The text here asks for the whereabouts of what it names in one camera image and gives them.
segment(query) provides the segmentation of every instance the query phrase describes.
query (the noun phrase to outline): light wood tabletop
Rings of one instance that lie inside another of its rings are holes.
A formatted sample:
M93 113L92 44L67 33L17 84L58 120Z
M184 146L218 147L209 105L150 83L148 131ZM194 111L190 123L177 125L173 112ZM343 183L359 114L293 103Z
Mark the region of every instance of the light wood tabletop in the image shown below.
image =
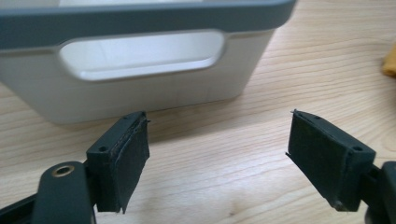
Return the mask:
M396 161L396 78L380 73L396 41L392 0L300 0L244 92L149 112L150 159L126 214L98 223L363 223L333 210L285 155L294 108ZM85 152L118 118L56 125L0 85L0 207Z

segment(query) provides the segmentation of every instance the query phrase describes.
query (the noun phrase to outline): white plastic bin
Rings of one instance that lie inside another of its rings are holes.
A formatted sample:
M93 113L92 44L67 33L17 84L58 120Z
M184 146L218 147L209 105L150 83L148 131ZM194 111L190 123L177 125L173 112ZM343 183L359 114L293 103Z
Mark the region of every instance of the white plastic bin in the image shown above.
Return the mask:
M57 123L232 98L293 6L0 0L0 81Z

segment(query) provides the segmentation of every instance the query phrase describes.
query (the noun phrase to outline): wood grain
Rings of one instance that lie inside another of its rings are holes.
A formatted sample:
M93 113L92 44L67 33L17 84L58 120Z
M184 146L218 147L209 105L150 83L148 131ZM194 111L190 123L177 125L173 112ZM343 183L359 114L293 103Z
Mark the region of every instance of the wood grain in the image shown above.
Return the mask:
M396 160L396 79L380 65L396 2L299 1L242 95L150 112L151 158L125 215L99 223L363 223L337 213L285 156L294 108L318 114ZM43 120L0 86L0 207L36 191L51 165L84 161L115 119Z

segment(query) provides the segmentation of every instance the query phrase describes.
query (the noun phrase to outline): table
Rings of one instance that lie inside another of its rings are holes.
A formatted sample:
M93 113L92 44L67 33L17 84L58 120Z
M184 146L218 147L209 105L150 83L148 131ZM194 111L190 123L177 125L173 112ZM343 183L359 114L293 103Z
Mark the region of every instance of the table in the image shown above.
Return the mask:
M363 223L337 213L285 156L291 113L319 115L396 160L396 78L380 73L396 40L396 2L299 1L242 95L149 112L151 157L125 215L99 223ZM0 207L85 151L115 121L56 125L0 86Z

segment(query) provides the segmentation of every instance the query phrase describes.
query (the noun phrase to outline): orange object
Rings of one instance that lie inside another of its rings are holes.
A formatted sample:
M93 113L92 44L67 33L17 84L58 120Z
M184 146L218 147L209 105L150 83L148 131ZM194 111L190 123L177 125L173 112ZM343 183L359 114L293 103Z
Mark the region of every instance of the orange object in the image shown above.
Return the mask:
M390 77L396 77L396 44L384 60L382 73Z

